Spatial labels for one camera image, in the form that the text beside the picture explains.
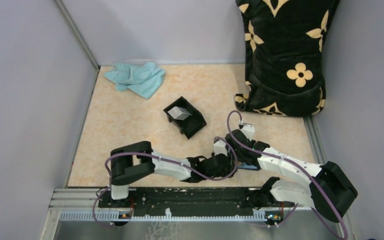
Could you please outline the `blue leather card holder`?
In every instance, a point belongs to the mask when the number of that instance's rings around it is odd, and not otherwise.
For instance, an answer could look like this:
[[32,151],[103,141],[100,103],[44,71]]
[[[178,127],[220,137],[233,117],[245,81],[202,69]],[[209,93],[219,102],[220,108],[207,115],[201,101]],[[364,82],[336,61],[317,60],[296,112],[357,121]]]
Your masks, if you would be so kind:
[[237,168],[242,170],[250,170],[250,171],[259,171],[261,169],[258,163],[255,163],[255,162],[249,163],[244,161],[239,161]]

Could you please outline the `black plastic card box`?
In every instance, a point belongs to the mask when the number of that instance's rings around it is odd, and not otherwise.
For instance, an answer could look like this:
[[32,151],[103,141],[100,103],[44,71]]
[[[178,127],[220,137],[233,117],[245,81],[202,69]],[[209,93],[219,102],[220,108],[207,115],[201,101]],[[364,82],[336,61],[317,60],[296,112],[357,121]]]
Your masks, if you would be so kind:
[[163,109],[169,123],[173,123],[188,140],[202,130],[207,122],[202,113],[183,96]]

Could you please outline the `grey credit card stack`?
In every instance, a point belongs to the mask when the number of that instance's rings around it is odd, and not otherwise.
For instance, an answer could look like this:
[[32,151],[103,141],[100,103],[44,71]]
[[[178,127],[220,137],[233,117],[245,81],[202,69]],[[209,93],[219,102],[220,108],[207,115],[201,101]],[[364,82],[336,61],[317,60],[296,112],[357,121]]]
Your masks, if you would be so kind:
[[174,106],[173,108],[168,110],[167,113],[174,120],[178,120],[178,121],[183,121],[192,115],[186,108],[179,107],[179,106]]

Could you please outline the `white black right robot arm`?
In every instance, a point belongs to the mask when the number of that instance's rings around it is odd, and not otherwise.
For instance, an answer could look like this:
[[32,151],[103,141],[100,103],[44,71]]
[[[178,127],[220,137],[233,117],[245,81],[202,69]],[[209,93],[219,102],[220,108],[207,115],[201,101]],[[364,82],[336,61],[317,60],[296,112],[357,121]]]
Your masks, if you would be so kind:
[[296,203],[337,223],[338,216],[343,217],[356,200],[358,191],[338,164],[302,161],[251,137],[251,133],[235,129],[225,139],[235,150],[240,169],[267,170],[283,176],[277,180],[270,178],[264,184],[261,199],[267,206]]

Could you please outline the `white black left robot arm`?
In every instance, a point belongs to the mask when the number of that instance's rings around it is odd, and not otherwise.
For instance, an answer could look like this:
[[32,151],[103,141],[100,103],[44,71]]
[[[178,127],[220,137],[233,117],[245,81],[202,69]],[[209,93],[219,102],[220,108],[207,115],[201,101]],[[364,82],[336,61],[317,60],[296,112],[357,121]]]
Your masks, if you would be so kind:
[[118,207],[129,203],[132,183],[152,174],[186,183],[216,182],[231,178],[238,165],[234,148],[222,138],[215,139],[209,158],[171,157],[154,150],[151,142],[141,141],[112,150],[104,163],[109,174],[110,200]]

